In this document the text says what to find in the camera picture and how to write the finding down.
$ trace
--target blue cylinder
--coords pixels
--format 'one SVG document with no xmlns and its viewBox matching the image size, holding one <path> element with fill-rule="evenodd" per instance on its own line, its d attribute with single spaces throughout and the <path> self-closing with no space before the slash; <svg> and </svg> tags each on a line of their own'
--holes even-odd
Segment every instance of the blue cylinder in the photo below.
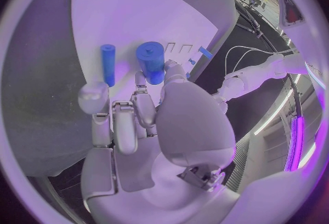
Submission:
<svg viewBox="0 0 329 224">
<path fill-rule="evenodd" d="M 136 57 L 148 83 L 156 85 L 165 79 L 165 50 L 159 42 L 145 42 L 136 50 Z"/>
<path fill-rule="evenodd" d="M 100 47 L 104 81 L 109 87 L 115 85 L 115 46 L 105 44 Z"/>
</svg>

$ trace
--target purple led strip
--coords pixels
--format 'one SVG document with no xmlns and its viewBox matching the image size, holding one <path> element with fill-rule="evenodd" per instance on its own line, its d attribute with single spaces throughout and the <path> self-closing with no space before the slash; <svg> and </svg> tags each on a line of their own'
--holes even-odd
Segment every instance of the purple led strip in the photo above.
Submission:
<svg viewBox="0 0 329 224">
<path fill-rule="evenodd" d="M 291 121 L 291 135 L 288 156 L 284 171 L 298 169 L 302 156 L 304 142 L 304 117 L 293 118 Z"/>
</svg>

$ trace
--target white panel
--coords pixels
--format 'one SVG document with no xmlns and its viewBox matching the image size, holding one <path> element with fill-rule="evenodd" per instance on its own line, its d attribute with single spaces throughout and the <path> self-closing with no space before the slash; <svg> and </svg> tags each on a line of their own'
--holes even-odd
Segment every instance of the white panel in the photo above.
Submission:
<svg viewBox="0 0 329 224">
<path fill-rule="evenodd" d="M 75 45 L 87 82 L 102 81 L 99 47 L 116 46 L 116 85 L 111 101 L 128 100 L 140 70 L 136 48 L 157 41 L 168 49 L 165 60 L 188 61 L 200 46 L 207 47 L 217 28 L 182 0 L 72 0 Z M 183 45 L 191 45 L 181 50 Z M 149 86 L 157 105 L 162 84 Z"/>
</svg>

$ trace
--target cable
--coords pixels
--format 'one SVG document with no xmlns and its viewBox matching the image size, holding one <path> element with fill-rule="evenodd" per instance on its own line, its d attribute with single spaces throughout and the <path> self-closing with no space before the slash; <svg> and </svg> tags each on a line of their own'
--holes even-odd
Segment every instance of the cable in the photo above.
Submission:
<svg viewBox="0 0 329 224">
<path fill-rule="evenodd" d="M 228 59 L 228 55 L 229 55 L 230 51 L 233 50 L 233 49 L 235 49 L 235 48 L 250 49 L 249 51 L 256 50 L 256 51 L 261 51 L 261 52 L 266 53 L 266 54 L 277 54 L 277 53 L 272 53 L 272 52 L 269 52 L 269 51 L 260 50 L 260 49 L 254 48 L 254 47 L 247 47 L 247 46 L 241 46 L 241 45 L 234 46 L 234 47 L 232 47 L 231 49 L 228 50 L 228 52 L 226 53 L 226 56 L 225 56 L 225 76 L 227 75 L 227 59 Z M 289 49 L 289 50 L 280 51 L 278 53 L 288 53 L 288 52 L 291 52 L 291 51 L 292 51 L 292 49 Z"/>
</svg>

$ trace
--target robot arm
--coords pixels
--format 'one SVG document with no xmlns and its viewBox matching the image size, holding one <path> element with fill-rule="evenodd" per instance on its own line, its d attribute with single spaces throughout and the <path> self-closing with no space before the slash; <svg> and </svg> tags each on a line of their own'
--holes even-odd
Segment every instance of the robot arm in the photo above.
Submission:
<svg viewBox="0 0 329 224">
<path fill-rule="evenodd" d="M 213 96 L 226 113 L 227 101 L 258 89 L 270 78 L 283 78 L 287 73 L 307 74 L 305 63 L 300 54 L 287 56 L 274 54 L 260 65 L 248 66 L 229 73 L 225 76 L 222 87 Z"/>
</svg>

